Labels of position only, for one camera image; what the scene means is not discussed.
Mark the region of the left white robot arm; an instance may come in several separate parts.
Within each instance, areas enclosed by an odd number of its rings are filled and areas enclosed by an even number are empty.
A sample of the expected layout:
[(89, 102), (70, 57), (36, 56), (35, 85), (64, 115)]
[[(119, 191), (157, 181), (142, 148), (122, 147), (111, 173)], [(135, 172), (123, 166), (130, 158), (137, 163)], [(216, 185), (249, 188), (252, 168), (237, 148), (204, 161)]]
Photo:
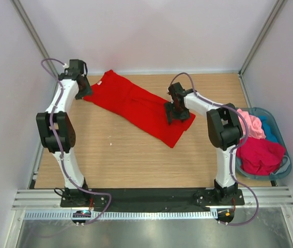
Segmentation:
[(92, 89), (86, 62), (71, 59), (59, 64), (64, 70), (54, 77), (57, 90), (48, 108), (36, 115), (36, 123), (42, 146), (54, 156), (64, 177), (64, 188), (54, 190), (61, 197), (61, 207), (86, 207), (91, 195), (75, 157), (76, 134), (68, 113), (73, 101), (91, 96)]

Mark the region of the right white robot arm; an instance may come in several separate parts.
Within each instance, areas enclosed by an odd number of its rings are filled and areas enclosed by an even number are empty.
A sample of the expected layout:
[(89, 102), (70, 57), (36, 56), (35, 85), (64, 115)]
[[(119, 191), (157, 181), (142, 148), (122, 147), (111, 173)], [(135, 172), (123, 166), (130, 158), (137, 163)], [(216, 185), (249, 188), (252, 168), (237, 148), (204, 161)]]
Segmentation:
[(171, 97), (164, 104), (168, 124), (174, 120), (188, 120), (192, 116), (190, 110), (206, 118), (208, 137), (217, 154), (213, 197), (218, 204), (231, 203), (238, 193), (238, 183), (233, 179), (236, 157), (233, 149), (243, 136), (239, 117), (233, 111), (235, 106), (211, 101), (193, 89), (185, 90), (179, 82), (170, 84), (167, 91)]

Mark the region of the red t shirt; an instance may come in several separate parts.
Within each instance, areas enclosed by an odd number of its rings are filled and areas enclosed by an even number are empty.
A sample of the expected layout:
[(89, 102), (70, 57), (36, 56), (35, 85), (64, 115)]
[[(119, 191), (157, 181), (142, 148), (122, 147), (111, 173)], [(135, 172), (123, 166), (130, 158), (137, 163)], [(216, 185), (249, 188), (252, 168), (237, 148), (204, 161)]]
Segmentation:
[(135, 85), (113, 70), (104, 73), (99, 82), (91, 85), (92, 95), (83, 99), (113, 112), (151, 136), (173, 148), (183, 132), (195, 119), (191, 114), (185, 121), (167, 122), (165, 99)]

